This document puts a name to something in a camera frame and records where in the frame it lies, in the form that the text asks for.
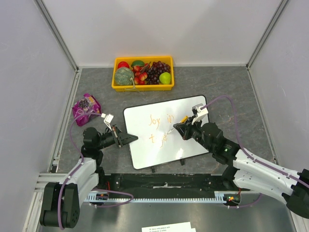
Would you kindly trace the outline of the white marker pen orange tip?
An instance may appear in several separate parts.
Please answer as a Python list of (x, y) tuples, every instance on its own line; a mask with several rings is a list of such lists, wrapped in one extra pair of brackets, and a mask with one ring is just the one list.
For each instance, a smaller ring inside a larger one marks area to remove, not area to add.
[(172, 133), (175, 130), (176, 125), (184, 123), (187, 119), (188, 119), (188, 116), (185, 116), (180, 122), (174, 124), (172, 128), (167, 132), (167, 134)]

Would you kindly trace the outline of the white whiteboard black frame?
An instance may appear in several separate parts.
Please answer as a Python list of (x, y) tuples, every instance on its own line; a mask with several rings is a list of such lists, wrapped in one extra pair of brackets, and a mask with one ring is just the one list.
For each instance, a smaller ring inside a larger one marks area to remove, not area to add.
[(126, 131), (138, 139), (129, 144), (134, 169), (207, 154), (193, 139), (183, 140), (176, 130), (185, 116), (192, 116), (192, 107), (206, 104), (206, 97), (197, 95), (172, 101), (127, 107), (123, 110)]

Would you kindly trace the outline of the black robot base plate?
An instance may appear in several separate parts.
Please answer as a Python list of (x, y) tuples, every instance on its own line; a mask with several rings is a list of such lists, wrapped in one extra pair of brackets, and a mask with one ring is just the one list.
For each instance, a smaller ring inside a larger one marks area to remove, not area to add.
[(106, 174), (95, 189), (130, 193), (134, 199), (213, 198), (215, 191), (239, 190), (211, 174)]

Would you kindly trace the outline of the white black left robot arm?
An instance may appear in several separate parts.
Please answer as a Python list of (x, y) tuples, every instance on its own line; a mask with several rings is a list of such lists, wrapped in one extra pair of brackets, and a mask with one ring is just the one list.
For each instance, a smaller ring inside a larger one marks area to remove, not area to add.
[(80, 215), (80, 207), (88, 194), (106, 185), (101, 167), (104, 148), (123, 147), (138, 137), (112, 126), (106, 133), (90, 127), (83, 132), (81, 155), (74, 168), (61, 180), (49, 182), (44, 187), (40, 224), (46, 227), (74, 228)]

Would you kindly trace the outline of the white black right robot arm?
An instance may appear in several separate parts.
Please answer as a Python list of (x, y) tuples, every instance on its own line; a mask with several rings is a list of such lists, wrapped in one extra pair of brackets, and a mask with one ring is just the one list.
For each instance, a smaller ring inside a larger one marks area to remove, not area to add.
[(215, 123), (191, 118), (173, 125), (184, 140), (193, 139), (220, 164), (227, 165), (221, 184), (226, 190), (249, 189), (272, 197), (300, 217), (309, 217), (309, 172), (291, 170), (241, 148), (227, 139)]

